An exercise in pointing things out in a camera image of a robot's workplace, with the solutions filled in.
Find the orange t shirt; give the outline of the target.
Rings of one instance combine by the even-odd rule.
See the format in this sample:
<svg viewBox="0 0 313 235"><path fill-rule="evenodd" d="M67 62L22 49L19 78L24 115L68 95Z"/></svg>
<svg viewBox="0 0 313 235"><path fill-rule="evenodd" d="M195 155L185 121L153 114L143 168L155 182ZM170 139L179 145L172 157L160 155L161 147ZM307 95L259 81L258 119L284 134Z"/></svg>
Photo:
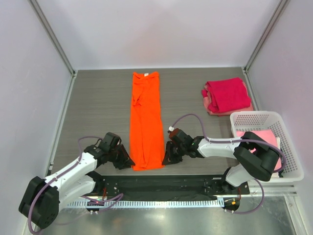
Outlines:
<svg viewBox="0 0 313 235"><path fill-rule="evenodd" d="M134 171L163 168L165 155L159 73L133 73L130 157Z"/></svg>

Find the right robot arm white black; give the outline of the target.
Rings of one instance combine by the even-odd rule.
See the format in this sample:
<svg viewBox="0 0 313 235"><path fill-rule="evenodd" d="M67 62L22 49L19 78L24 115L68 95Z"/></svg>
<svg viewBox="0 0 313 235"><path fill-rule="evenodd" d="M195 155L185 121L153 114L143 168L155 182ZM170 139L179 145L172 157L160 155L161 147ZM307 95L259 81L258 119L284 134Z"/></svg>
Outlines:
<svg viewBox="0 0 313 235"><path fill-rule="evenodd" d="M241 184L251 179L268 182L281 153L277 147L252 132L237 138L209 139L204 136L193 138L176 128L169 133L162 163L177 164L182 162L183 156L236 159L238 165L228 168L217 183L218 192L235 194Z"/></svg>

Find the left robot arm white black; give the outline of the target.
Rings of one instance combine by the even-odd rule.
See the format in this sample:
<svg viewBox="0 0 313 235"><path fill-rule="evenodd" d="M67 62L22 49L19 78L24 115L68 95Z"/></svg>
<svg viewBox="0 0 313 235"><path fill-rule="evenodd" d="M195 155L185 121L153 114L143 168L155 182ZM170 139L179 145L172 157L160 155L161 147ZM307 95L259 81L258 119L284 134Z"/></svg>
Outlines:
<svg viewBox="0 0 313 235"><path fill-rule="evenodd" d="M79 156L54 174L34 177L28 183L19 212L27 217L28 229L38 235L50 226L65 206L73 200L92 193L100 195L104 189L103 177L95 170L107 162L117 169L131 168L130 158L121 138L108 132L86 148L79 147Z"/></svg>

